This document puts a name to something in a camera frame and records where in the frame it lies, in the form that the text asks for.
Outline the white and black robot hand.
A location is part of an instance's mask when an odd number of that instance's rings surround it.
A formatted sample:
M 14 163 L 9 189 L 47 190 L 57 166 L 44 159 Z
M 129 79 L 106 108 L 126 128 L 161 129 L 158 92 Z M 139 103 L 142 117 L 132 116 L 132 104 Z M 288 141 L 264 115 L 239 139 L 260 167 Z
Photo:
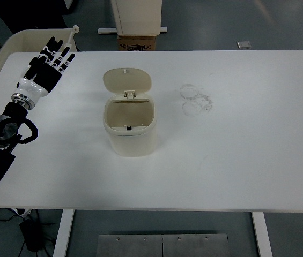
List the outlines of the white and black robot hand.
M 39 54 L 32 58 L 11 97 L 13 101 L 24 101 L 32 108 L 55 88 L 76 56 L 69 53 L 69 47 L 59 52 L 62 44 L 63 40 L 51 37 Z

